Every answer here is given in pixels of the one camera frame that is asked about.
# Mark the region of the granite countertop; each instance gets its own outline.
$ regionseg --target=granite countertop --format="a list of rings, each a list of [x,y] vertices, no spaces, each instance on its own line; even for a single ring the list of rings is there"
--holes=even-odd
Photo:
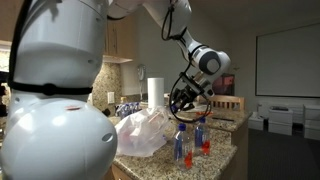
[[[210,128],[220,129],[229,132],[236,131],[251,115],[251,113],[248,111],[235,111],[222,108],[213,108],[211,112],[212,114],[206,117],[206,124]],[[195,113],[195,110],[192,110],[186,112],[179,112],[178,117],[191,120],[196,117],[199,117],[199,115]]]
[[[109,117],[113,124],[118,117]],[[144,179],[219,179],[223,170],[232,160],[237,147],[231,145],[228,132],[210,129],[211,150],[208,157],[194,157],[193,167],[187,172],[179,171],[173,162],[173,141],[168,141],[151,157],[117,155],[114,164],[133,180]]]

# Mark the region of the black strap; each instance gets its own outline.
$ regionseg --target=black strap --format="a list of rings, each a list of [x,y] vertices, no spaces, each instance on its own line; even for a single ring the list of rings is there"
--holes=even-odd
[[[51,83],[47,83],[44,85],[32,85],[32,84],[24,84],[24,83],[18,83],[18,82],[13,82],[11,80],[8,80],[8,85],[15,90],[34,92],[34,93],[43,93],[47,96],[52,96],[55,94],[85,95],[85,94],[90,94],[92,92],[92,87],[91,88],[61,88]]]

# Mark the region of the wooden cabinet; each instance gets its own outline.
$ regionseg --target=wooden cabinet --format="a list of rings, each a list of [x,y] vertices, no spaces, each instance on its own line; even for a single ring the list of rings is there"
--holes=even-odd
[[[111,168],[104,176],[104,180],[132,180],[128,175],[121,171],[116,165],[112,164]]]
[[[129,15],[121,20],[107,21],[105,55],[125,59],[134,58],[135,18]]]
[[[12,41],[22,0],[0,1],[0,40]]]

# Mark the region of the ceiling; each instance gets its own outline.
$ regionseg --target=ceiling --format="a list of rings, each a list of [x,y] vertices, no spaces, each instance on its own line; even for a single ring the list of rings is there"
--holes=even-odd
[[[229,30],[320,20],[320,0],[189,0]]]

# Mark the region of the wooden chair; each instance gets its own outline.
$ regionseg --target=wooden chair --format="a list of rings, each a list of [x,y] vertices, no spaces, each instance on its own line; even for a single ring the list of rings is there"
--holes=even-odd
[[[237,96],[224,96],[224,95],[215,95],[210,97],[212,107],[232,109],[232,110],[244,110],[244,97]],[[198,96],[197,101],[205,103],[205,99],[202,96]]]

